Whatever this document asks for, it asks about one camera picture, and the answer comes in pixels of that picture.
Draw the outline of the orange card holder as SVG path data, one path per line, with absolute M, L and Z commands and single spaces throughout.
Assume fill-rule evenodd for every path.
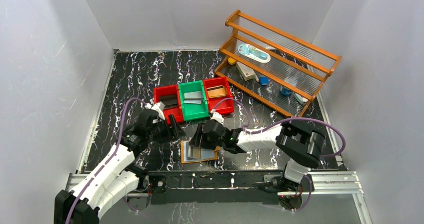
M 218 152 L 220 151 L 220 147 L 216 147 L 214 150 L 194 147 L 189 145 L 188 140 L 182 140 L 180 144 L 182 164 L 218 159 Z

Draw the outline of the silver VIP card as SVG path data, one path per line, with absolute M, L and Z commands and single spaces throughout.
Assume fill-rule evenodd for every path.
M 184 93 L 184 98 L 195 98 L 195 97 L 201 97 L 201 98 L 203 98 L 202 91 L 193 91 L 193 92 L 186 92 L 186 93 Z

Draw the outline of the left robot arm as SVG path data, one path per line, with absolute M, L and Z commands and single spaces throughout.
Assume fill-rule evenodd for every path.
M 99 223 L 128 193 L 149 189 L 149 171 L 136 165 L 135 159 L 149 144 L 174 141 L 184 134 L 174 115 L 142 110 L 137 122 L 120 132 L 116 144 L 89 175 L 56 195 L 54 223 Z

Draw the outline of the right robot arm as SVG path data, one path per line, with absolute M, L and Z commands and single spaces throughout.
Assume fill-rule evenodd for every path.
M 198 125 L 188 144 L 210 150 L 221 147 L 232 154 L 278 148 L 290 157 L 282 181 L 298 185 L 311 169 L 319 166 L 326 142 L 324 134 L 301 124 L 300 120 L 284 119 L 259 129 L 228 129 L 216 120 L 209 120 Z

